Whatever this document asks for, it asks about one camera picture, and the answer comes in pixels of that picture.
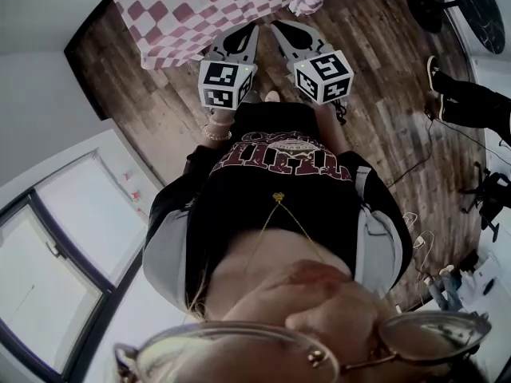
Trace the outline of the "person's left forearm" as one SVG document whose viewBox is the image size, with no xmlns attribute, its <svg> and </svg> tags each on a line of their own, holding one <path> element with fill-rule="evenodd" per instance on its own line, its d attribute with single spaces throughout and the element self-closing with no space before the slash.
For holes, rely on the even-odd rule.
<svg viewBox="0 0 511 383">
<path fill-rule="evenodd" d="M 218 148 L 223 142 L 230 140 L 235 114 L 235 111 L 228 109 L 213 109 L 208 117 L 208 123 L 202 129 L 201 144 L 207 148 Z"/>
</svg>

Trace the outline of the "round black pedestal table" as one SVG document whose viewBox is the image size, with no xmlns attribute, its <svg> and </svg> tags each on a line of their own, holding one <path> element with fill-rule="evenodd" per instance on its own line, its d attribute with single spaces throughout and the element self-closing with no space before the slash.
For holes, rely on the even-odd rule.
<svg viewBox="0 0 511 383">
<path fill-rule="evenodd" d="M 431 34 L 441 31 L 442 13 L 457 7 L 486 50 L 501 54 L 505 49 L 505 26 L 496 0 L 407 0 L 407 5 L 415 21 Z"/>
</svg>

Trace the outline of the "dark framed window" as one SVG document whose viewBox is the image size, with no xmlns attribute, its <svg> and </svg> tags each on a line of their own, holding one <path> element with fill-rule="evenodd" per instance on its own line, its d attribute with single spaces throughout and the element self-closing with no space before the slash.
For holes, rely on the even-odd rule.
<svg viewBox="0 0 511 383">
<path fill-rule="evenodd" d="M 1 209 L 0 346 L 45 383 L 84 383 L 141 266 L 144 229 L 95 219 L 74 239 L 35 190 Z"/>
</svg>

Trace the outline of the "white desk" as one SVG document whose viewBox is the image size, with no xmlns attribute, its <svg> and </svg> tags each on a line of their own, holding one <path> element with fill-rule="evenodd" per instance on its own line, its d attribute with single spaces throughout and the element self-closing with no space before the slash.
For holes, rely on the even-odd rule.
<svg viewBox="0 0 511 383">
<path fill-rule="evenodd" d="M 503 283 L 504 272 L 492 256 L 461 276 L 457 289 L 465 313 L 487 314 L 492 329 L 474 355 L 489 381 L 496 381 L 511 360 L 511 294 Z"/>
</svg>

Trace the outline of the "person's black printed t-shirt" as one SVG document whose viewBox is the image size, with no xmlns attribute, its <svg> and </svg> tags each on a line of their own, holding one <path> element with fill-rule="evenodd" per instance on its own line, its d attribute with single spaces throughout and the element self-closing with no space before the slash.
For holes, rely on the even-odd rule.
<svg viewBox="0 0 511 383">
<path fill-rule="evenodd" d="M 143 271 L 161 296 L 182 310 L 202 304 L 228 240 L 246 230 L 305 235 L 379 295 L 398 282 L 412 256 L 402 213 L 359 154 L 322 143 L 312 108 L 244 103 L 231 133 L 196 148 L 153 201 Z"/>
</svg>

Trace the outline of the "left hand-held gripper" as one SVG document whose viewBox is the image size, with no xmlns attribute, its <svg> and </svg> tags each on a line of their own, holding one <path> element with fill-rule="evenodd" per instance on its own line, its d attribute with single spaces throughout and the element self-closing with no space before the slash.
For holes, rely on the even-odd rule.
<svg viewBox="0 0 511 383">
<path fill-rule="evenodd" d="M 252 88 L 259 26 L 248 22 L 231 27 L 212 41 L 200 62 L 198 90 L 204 107 L 236 111 Z"/>
</svg>

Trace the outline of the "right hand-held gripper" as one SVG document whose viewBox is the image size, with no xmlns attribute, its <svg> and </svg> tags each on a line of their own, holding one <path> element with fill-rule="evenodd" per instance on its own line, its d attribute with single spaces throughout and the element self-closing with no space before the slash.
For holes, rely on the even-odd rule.
<svg viewBox="0 0 511 383">
<path fill-rule="evenodd" d="M 294 64 L 295 86 L 313 102 L 323 105 L 350 93 L 353 70 L 343 52 L 332 51 L 317 29 L 301 22 L 273 21 L 271 31 L 283 58 Z"/>
</svg>

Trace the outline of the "red white checkered tablecloth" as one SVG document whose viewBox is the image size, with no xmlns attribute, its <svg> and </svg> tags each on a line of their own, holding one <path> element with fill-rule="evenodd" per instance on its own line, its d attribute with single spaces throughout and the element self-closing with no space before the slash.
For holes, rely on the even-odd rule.
<svg viewBox="0 0 511 383">
<path fill-rule="evenodd" d="M 141 53 L 143 69 L 202 59 L 214 37 L 245 22 L 288 8 L 313 14 L 323 0 L 113 0 Z"/>
</svg>

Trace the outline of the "thin rimmed glasses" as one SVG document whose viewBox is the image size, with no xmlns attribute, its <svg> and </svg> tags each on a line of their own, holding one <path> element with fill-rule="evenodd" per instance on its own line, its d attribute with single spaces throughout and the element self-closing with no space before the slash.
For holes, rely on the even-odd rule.
<svg viewBox="0 0 511 383">
<path fill-rule="evenodd" d="M 311 335 L 255 322 L 205 322 L 165 330 L 140 347 L 117 343 L 118 383 L 340 383 L 361 369 L 398 362 L 444 365 L 476 353 L 491 331 L 477 314 L 419 311 L 376 329 L 366 361 L 341 361 Z"/>
</svg>

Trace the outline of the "person's right forearm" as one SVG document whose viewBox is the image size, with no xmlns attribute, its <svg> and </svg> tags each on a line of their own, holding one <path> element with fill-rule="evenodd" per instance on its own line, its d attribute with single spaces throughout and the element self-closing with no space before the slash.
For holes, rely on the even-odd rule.
<svg viewBox="0 0 511 383">
<path fill-rule="evenodd" d="M 347 152 L 349 144 L 343 128 L 337 119 L 335 109 L 330 105 L 312 105 L 322 143 L 335 155 Z"/>
</svg>

